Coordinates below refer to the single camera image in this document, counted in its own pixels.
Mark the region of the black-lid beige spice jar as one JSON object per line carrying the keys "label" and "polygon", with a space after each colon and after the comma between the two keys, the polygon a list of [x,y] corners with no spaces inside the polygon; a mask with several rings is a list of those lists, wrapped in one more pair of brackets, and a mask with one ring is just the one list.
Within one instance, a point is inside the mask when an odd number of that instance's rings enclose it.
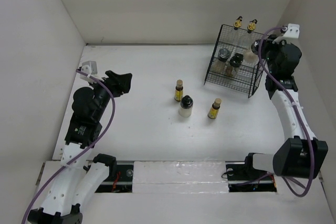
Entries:
{"label": "black-lid beige spice jar", "polygon": [[244,60],[248,64],[258,62],[258,48],[259,48],[260,39],[255,40],[251,46],[244,52],[243,57]]}

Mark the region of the glass bottle with dark sauce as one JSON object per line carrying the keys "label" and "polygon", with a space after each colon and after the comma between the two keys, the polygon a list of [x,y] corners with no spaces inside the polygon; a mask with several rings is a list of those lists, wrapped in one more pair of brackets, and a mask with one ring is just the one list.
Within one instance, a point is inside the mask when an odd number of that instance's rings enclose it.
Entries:
{"label": "glass bottle with dark sauce", "polygon": [[252,21],[249,22],[247,26],[247,31],[246,33],[240,38],[240,43],[239,45],[242,48],[249,48],[253,42],[253,33],[256,29],[256,25],[258,23],[257,19],[253,19]]}

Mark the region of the small black-cap back jar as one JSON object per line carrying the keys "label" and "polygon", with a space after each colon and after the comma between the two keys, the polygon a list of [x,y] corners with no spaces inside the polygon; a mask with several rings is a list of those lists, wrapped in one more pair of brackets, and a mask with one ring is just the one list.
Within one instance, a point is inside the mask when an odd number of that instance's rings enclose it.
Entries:
{"label": "small black-cap back jar", "polygon": [[229,64],[226,68],[226,75],[229,77],[234,77],[237,74],[239,67],[242,65],[243,59],[244,57],[242,54],[235,53],[231,57]]}

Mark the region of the clear glass bottle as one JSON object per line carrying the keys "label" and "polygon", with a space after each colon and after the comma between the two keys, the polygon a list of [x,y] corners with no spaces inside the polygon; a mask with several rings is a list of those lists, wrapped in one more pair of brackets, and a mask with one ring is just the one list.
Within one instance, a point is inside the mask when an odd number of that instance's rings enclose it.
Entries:
{"label": "clear glass bottle", "polygon": [[243,21],[243,17],[239,16],[234,24],[233,28],[230,30],[228,35],[226,36],[226,43],[229,46],[229,51],[233,53],[234,51],[237,51],[238,49],[243,49],[242,44],[239,42],[239,30],[241,28],[241,24]]}

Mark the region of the grey-lid white powder shaker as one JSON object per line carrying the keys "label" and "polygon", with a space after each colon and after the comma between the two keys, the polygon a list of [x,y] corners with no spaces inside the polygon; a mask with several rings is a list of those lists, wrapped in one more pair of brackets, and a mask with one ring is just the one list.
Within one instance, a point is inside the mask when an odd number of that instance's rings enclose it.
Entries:
{"label": "grey-lid white powder shaker", "polygon": [[222,73],[227,65],[227,60],[230,58],[231,52],[227,48],[221,48],[218,51],[216,69],[218,73]]}

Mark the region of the small yellow bottle cork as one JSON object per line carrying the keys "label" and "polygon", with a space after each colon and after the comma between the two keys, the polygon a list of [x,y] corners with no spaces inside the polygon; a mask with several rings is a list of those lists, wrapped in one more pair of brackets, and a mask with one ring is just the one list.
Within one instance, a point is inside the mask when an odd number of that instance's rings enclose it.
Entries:
{"label": "small yellow bottle cork", "polygon": [[218,115],[218,112],[219,112],[219,109],[221,107],[221,103],[222,103],[222,100],[220,98],[216,98],[208,112],[208,117],[210,119],[216,119],[217,118],[217,115]]}
{"label": "small yellow bottle cork", "polygon": [[174,99],[175,101],[180,102],[182,98],[183,98],[183,81],[179,79],[176,81]]}

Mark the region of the black-cap white powder jar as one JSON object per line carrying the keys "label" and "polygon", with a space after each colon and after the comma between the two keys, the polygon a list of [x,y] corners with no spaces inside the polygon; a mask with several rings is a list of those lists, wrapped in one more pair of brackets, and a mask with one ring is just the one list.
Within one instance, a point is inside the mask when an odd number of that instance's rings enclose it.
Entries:
{"label": "black-cap white powder jar", "polygon": [[180,101],[179,115],[184,118],[190,117],[192,114],[193,105],[193,99],[189,95],[184,96]]}

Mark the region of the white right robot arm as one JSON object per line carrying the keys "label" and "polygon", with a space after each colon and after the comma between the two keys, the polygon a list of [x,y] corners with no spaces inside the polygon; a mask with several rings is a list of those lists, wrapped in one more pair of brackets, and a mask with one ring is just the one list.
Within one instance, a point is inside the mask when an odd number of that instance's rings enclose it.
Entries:
{"label": "white right robot arm", "polygon": [[285,142],[275,154],[249,153],[243,173],[254,179],[263,172],[294,178],[316,178],[328,152],[328,145],[320,141],[310,129],[299,103],[298,87],[293,72],[302,56],[294,44],[276,35],[256,40],[253,51],[261,50],[261,58],[268,67],[265,88],[277,109]]}

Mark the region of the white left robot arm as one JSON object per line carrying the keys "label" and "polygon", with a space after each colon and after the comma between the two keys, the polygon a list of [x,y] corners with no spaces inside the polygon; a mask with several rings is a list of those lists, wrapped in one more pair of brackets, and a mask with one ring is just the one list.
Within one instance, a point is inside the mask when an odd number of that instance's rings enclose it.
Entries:
{"label": "white left robot arm", "polygon": [[106,127],[100,120],[109,103],[115,112],[115,99],[129,93],[132,74],[106,71],[106,77],[76,70],[87,79],[89,86],[73,94],[72,111],[61,167],[39,189],[24,213],[22,223],[82,223],[82,208],[104,180],[117,176],[114,156],[98,154],[91,165],[86,161],[95,145],[106,134],[114,114]]}

